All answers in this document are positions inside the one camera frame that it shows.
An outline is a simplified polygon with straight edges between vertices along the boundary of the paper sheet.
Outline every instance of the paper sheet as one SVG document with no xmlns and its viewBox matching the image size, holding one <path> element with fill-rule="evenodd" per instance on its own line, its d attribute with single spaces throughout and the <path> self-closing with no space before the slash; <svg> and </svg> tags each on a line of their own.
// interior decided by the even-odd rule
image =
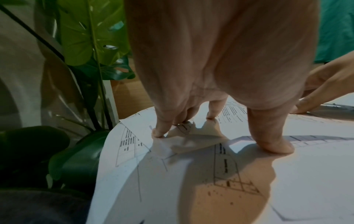
<svg viewBox="0 0 354 224">
<path fill-rule="evenodd" d="M 354 223 L 354 127 L 295 116 L 284 130 L 295 153 L 270 155 L 255 146 L 242 107 L 230 99 L 206 122 L 204 104 L 164 139 L 151 138 L 150 108 L 118 124 L 87 223 Z"/>
</svg>

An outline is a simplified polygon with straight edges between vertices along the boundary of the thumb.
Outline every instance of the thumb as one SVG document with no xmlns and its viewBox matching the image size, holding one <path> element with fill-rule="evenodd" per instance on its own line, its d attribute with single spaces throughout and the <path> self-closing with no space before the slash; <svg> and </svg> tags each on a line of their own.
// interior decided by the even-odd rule
<svg viewBox="0 0 354 224">
<path fill-rule="evenodd" d="M 310 93 L 308 96 L 299 100 L 298 103 L 290 111 L 291 114 L 306 113 L 323 103 L 334 100 L 343 96 L 345 93 L 341 91 L 340 84 L 337 80 L 327 80 L 318 89 Z"/>
</svg>

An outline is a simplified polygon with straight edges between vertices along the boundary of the teal shirt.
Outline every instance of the teal shirt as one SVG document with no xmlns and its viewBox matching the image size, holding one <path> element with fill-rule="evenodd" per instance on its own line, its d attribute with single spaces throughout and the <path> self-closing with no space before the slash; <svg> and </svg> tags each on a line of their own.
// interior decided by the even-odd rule
<svg viewBox="0 0 354 224">
<path fill-rule="evenodd" d="M 354 0 L 321 0 L 315 63 L 329 62 L 354 51 Z"/>
</svg>

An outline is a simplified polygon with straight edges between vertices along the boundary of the teal cloth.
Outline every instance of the teal cloth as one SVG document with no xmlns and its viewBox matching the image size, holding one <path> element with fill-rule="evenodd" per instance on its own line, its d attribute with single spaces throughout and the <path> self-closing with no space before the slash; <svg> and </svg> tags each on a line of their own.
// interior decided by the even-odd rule
<svg viewBox="0 0 354 224">
<path fill-rule="evenodd" d="M 354 51 L 354 0 L 321 0 L 315 63 L 330 62 Z"/>
</svg>

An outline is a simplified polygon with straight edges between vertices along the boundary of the person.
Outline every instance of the person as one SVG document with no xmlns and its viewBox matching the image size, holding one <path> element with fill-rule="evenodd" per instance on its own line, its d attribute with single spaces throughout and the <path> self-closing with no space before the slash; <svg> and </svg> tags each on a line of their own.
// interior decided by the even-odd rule
<svg viewBox="0 0 354 224">
<path fill-rule="evenodd" d="M 247 107 L 256 143 L 292 153 L 282 137 L 315 58 L 318 1 L 129 0 L 126 24 L 136 71 L 157 115 L 153 137 L 208 119 L 228 95 Z"/>
<path fill-rule="evenodd" d="M 302 100 L 291 113 L 306 113 L 323 103 L 354 92 L 354 51 L 310 72 Z"/>
</svg>

